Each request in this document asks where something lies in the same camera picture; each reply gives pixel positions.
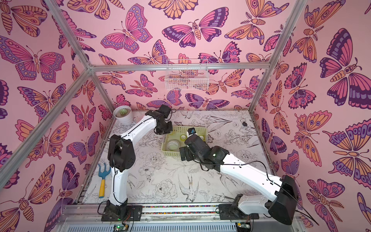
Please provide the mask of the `light green plastic storage basket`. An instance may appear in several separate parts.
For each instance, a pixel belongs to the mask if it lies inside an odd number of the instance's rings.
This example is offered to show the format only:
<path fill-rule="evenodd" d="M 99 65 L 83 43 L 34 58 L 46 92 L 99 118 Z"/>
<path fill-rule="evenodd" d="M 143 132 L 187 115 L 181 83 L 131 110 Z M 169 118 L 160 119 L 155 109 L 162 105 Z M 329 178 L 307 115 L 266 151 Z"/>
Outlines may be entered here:
<path fill-rule="evenodd" d="M 189 128 L 195 128 L 197 135 L 203 135 L 204 141 L 207 143 L 208 131 L 206 127 L 194 127 L 194 126 L 173 126 L 173 131 L 165 135 L 165 138 L 161 144 L 161 151 L 165 156 L 171 156 L 180 158 L 180 152 L 166 151 L 166 144 L 169 140 L 176 139 L 180 142 L 180 147 L 185 147 L 185 141 L 181 141 L 180 136 L 185 134 L 187 136 L 187 130 Z"/>

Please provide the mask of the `large clear tape roll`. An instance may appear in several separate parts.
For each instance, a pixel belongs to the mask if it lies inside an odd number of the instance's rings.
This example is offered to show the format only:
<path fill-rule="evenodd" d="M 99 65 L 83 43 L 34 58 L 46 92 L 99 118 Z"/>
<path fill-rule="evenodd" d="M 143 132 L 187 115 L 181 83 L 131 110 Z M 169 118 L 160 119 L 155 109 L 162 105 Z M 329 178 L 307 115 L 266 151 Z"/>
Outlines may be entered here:
<path fill-rule="evenodd" d="M 169 140 L 166 144 L 166 151 L 178 152 L 180 148 L 180 142 L 176 139 Z"/>

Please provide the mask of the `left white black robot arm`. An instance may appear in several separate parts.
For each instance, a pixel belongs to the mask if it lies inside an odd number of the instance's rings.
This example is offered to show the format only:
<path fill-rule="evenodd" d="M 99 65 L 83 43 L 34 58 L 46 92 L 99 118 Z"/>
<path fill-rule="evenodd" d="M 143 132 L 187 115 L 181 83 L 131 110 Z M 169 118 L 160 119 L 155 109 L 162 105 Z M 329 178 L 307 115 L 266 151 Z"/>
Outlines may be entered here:
<path fill-rule="evenodd" d="M 171 113 L 171 108 L 166 105 L 155 111 L 149 110 L 128 131 L 110 137 L 107 158 L 112 168 L 112 185 L 111 194 L 102 213 L 102 221 L 140 220 L 139 216 L 135 216 L 136 208 L 128 204 L 127 195 L 129 169 L 136 161 L 135 145 L 151 131 L 157 135 L 171 133 Z"/>

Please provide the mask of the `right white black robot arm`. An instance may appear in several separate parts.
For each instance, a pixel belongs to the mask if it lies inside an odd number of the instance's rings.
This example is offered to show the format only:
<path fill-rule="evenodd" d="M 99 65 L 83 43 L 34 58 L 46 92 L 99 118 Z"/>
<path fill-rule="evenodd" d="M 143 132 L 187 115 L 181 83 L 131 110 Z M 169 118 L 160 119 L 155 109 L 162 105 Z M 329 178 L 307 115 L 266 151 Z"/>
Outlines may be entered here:
<path fill-rule="evenodd" d="M 278 177 L 261 171 L 238 159 L 219 146 L 202 149 L 192 145 L 180 147 L 182 161 L 195 161 L 208 170 L 234 177 L 262 194 L 257 200 L 242 195 L 237 197 L 236 208 L 245 215 L 268 214 L 276 221 L 291 225 L 299 205 L 298 187 L 291 177 Z"/>

